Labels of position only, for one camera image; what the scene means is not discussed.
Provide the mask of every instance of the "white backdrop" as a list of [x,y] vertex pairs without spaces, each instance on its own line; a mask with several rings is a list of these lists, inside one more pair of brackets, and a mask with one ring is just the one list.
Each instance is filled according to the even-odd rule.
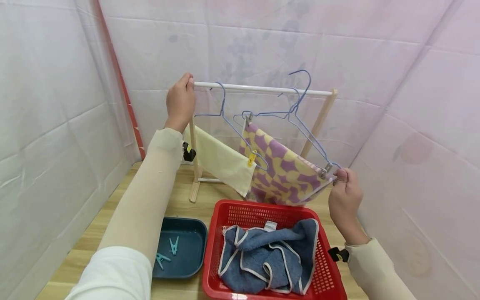
[[[101,0],[144,144],[163,126],[166,90],[184,73],[197,81],[339,90],[320,138],[329,158],[348,166],[451,0]],[[219,111],[203,93],[198,112]],[[229,94],[227,113],[286,110],[285,97]],[[306,99],[312,124],[322,100]],[[238,147],[223,120],[199,125]],[[304,141],[280,119],[262,127],[295,151]],[[323,165],[312,151],[313,163]]]
[[419,300],[480,295],[479,15],[452,2],[352,165],[361,221]]
[[0,299],[33,299],[134,161],[89,1],[0,0]]

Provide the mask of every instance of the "red edge strip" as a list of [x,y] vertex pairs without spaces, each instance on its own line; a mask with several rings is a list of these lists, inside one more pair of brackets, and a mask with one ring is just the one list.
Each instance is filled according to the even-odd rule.
[[123,80],[123,76],[121,74],[120,65],[117,60],[117,55],[115,54],[115,49],[113,48],[113,44],[110,39],[110,34],[108,33],[107,23],[105,22],[102,8],[100,7],[100,3],[98,2],[98,0],[95,1],[95,5],[99,12],[102,29],[105,33],[105,39],[107,40],[108,50],[110,52],[110,58],[112,59],[113,68],[115,70],[115,74],[117,75],[117,80],[119,82],[119,85],[121,86],[123,96],[125,98],[125,102],[127,103],[128,115],[130,116],[130,121],[132,121],[133,134],[135,134],[135,140],[137,141],[138,151],[140,151],[140,157],[142,158],[142,160],[144,160],[145,159],[144,143],[142,142],[142,137],[140,136],[137,119],[135,118],[132,104],[130,102],[130,97],[128,96],[127,87],[125,86],[125,81]]

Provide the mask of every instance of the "wooden rack leg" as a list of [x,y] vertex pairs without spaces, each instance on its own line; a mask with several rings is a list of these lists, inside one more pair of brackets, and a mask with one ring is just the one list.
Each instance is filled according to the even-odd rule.
[[[327,118],[328,112],[332,108],[333,102],[335,101],[337,94],[338,94],[338,91],[336,89],[333,89],[332,95],[327,96],[327,98],[325,99],[324,105],[322,106],[322,109],[318,114],[317,120],[315,120],[315,124],[313,125],[312,130],[310,131],[313,135],[309,137],[311,140],[320,133],[320,129],[325,123],[325,119]],[[305,143],[305,146],[303,146],[300,156],[303,158],[306,158],[308,153],[310,152],[311,147],[312,147],[312,143],[310,143],[310,141],[307,140],[307,142]]]
[[[190,147],[192,149],[197,150],[197,142],[195,140],[195,124],[193,123],[193,118],[190,119],[190,141],[191,145]],[[198,189],[200,188],[200,181],[198,179],[202,176],[202,170],[198,166],[198,159],[195,157],[193,160],[193,183],[192,183],[192,189],[190,191],[190,196],[188,200],[190,202],[195,203],[197,202],[197,194],[198,194]]]

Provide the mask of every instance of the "blue wire hanger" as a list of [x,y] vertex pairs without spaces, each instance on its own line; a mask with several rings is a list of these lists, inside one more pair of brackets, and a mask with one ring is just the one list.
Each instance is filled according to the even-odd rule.
[[265,158],[263,158],[259,153],[257,153],[257,151],[254,151],[252,149],[252,147],[250,146],[250,144],[247,143],[247,141],[243,138],[243,136],[240,134],[240,132],[238,132],[238,130],[235,128],[235,126],[232,125],[232,123],[230,123],[229,120],[227,120],[227,118],[225,118],[225,115],[224,115],[224,106],[225,106],[225,97],[226,97],[226,90],[225,90],[225,87],[223,86],[223,84],[221,84],[220,82],[217,82],[223,89],[223,100],[222,100],[222,106],[220,107],[220,113],[218,115],[214,115],[214,114],[198,114],[198,115],[195,115],[195,117],[198,117],[198,116],[210,116],[210,117],[222,117],[225,122],[227,122],[231,128],[233,128],[233,130],[235,130],[235,132],[239,135],[239,137],[241,137],[241,139],[245,142],[245,144],[248,146],[248,148],[250,149],[250,153],[252,154],[255,154],[257,157],[259,157],[266,165],[266,168],[263,168],[262,166],[260,166],[259,164],[257,164],[257,167],[262,169],[263,171],[267,171],[268,170],[268,163],[267,161],[265,160]]
[[[245,119],[245,113],[249,113],[249,117],[248,117],[248,120],[246,119],[246,121],[248,122],[249,120],[252,119],[253,116],[255,117],[258,117],[258,116],[265,116],[265,117],[277,117],[277,118],[281,118],[281,119],[287,119],[288,122],[290,122],[291,124],[293,124],[295,127],[298,128],[298,130],[307,138],[307,140],[312,143],[313,147],[320,153],[320,155],[323,156],[323,158],[327,161],[328,164],[330,165],[335,165],[339,168],[341,168],[341,166],[335,162],[332,162],[330,160],[328,160],[327,158],[327,153],[325,151],[325,149],[322,147],[322,145],[320,144],[320,142],[315,138],[315,136],[312,134],[312,132],[308,129],[308,127],[305,125],[305,123],[303,123],[303,121],[297,116],[297,112],[298,112],[298,108],[299,108],[299,105],[300,103],[302,102],[303,98],[305,97],[305,95],[307,94],[307,91],[308,89],[310,88],[310,84],[312,83],[312,77],[310,76],[310,73],[307,71],[307,70],[298,70],[298,71],[295,71],[295,72],[292,72],[292,73],[289,73],[289,75],[293,75],[293,74],[296,74],[296,73],[299,73],[299,72],[305,72],[307,73],[308,75],[308,85],[307,85],[307,88],[305,89],[305,91],[303,92],[302,95],[299,94],[298,90],[295,89],[295,88],[292,88],[293,90],[295,90],[297,92],[297,95],[298,95],[298,100],[297,102],[295,102],[291,107],[290,107],[290,110],[289,111],[272,111],[272,112],[261,112],[261,113],[258,113],[258,114],[254,114],[252,111],[249,111],[249,110],[244,110],[242,112],[242,114],[239,114],[239,115],[234,115],[233,116],[233,120],[235,121],[235,117],[236,116],[242,116],[243,119]],[[295,116],[295,118],[300,122],[300,124],[302,124],[302,126],[307,130],[308,132],[308,135],[306,135],[303,130],[295,123],[293,123],[291,120],[290,120],[290,115],[293,113],[293,115]]]

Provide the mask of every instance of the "black strap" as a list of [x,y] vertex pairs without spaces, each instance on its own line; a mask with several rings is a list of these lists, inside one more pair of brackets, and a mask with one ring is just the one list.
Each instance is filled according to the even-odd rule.
[[187,142],[183,142],[183,159],[185,161],[193,161],[197,152],[193,150]]
[[330,254],[330,257],[334,262],[341,260],[344,263],[347,263],[348,258],[350,257],[350,253],[346,249],[340,250],[338,247],[328,250],[328,254]]

